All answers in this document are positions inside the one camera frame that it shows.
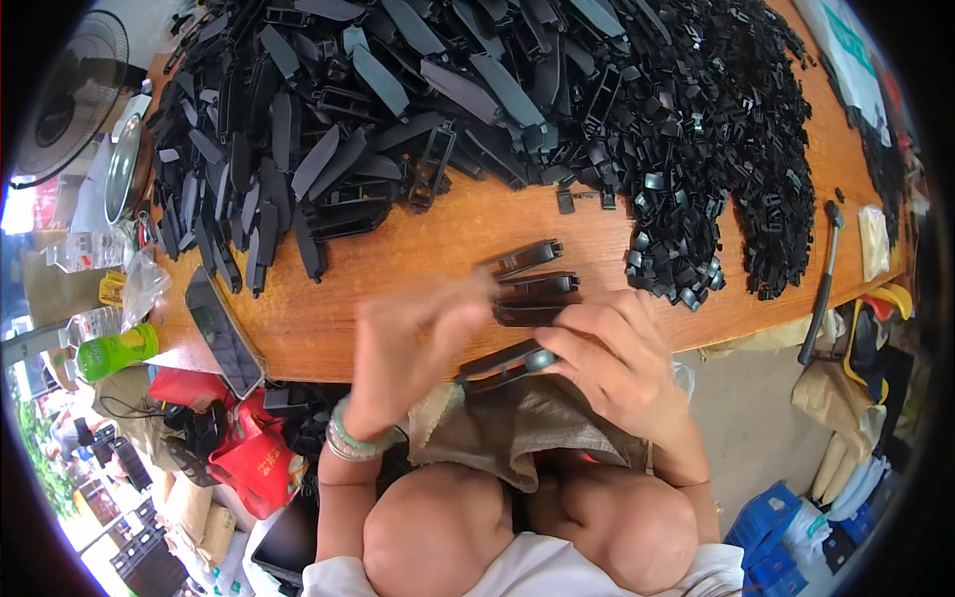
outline hand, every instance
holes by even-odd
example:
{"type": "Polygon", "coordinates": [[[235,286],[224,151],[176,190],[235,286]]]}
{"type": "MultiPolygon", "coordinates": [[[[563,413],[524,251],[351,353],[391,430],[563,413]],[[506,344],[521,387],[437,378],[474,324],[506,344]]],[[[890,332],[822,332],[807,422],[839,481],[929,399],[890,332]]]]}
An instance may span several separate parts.
{"type": "Polygon", "coordinates": [[[342,421],[349,435],[380,435],[441,380],[490,319],[494,288],[490,276],[476,272],[463,282],[434,280],[359,306],[351,404],[342,421]]]}
{"type": "Polygon", "coordinates": [[[559,355],[544,369],[573,381],[595,413],[636,437],[663,443],[690,416],[686,393],[673,379],[673,354],[644,290],[618,290],[564,309],[537,341],[559,355]],[[580,337],[576,332],[593,336],[580,337]]]}

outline green plant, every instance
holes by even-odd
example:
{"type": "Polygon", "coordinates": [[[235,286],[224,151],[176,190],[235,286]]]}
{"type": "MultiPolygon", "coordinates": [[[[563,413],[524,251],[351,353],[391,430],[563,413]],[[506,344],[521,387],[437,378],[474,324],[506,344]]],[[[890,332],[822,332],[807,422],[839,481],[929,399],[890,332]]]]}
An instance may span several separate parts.
{"type": "Polygon", "coordinates": [[[50,422],[42,416],[34,400],[17,401],[20,436],[23,438],[27,455],[36,473],[43,493],[50,500],[50,506],[56,515],[69,518],[76,514],[73,492],[76,488],[67,479],[66,472],[50,461],[40,449],[40,444],[50,440],[50,422]]]}

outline white shirt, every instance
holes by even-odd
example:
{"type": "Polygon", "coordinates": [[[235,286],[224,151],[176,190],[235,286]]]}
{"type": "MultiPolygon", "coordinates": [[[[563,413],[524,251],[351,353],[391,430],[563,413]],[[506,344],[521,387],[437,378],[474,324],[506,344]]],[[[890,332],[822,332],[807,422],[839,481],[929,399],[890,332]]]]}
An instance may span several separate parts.
{"type": "MultiPolygon", "coordinates": [[[[743,587],[743,548],[704,544],[687,575],[674,588],[657,593],[679,597],[693,583],[707,576],[693,596],[716,595],[743,587]]],[[[339,556],[309,565],[302,572],[303,597],[378,597],[371,588],[361,560],[339,556]]],[[[464,597],[641,597],[616,586],[605,572],[589,562],[574,544],[556,537],[521,533],[484,571],[484,576],[464,597]]]]}

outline concrete floor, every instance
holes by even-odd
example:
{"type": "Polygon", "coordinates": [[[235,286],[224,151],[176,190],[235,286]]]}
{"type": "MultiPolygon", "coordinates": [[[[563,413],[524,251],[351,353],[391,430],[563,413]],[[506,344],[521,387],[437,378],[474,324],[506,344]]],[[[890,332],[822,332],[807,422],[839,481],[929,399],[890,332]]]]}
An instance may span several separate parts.
{"type": "Polygon", "coordinates": [[[697,351],[673,356],[696,372],[690,411],[710,457],[723,536],[746,502],[776,481],[796,495],[807,491],[829,445],[832,430],[790,405],[802,373],[798,352],[735,351],[705,363],[697,351]]]}

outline metal pot lid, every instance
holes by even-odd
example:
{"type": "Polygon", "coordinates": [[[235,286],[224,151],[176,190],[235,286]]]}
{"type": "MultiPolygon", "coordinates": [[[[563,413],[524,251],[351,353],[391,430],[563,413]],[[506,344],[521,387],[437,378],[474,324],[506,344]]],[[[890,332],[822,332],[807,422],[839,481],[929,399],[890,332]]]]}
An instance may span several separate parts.
{"type": "Polygon", "coordinates": [[[113,150],[110,169],[106,173],[106,221],[115,224],[126,211],[129,189],[133,182],[133,170],[139,154],[139,139],[142,137],[142,118],[133,114],[119,133],[119,141],[113,150]]]}

